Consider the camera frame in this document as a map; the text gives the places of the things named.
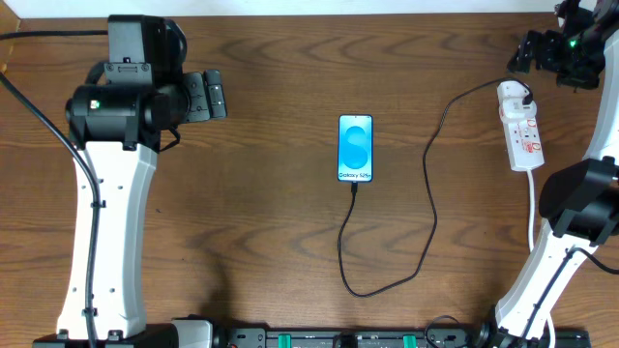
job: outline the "smartphone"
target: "smartphone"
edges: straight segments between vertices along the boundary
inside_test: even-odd
[[[370,115],[339,116],[338,180],[354,183],[371,181],[372,139]]]

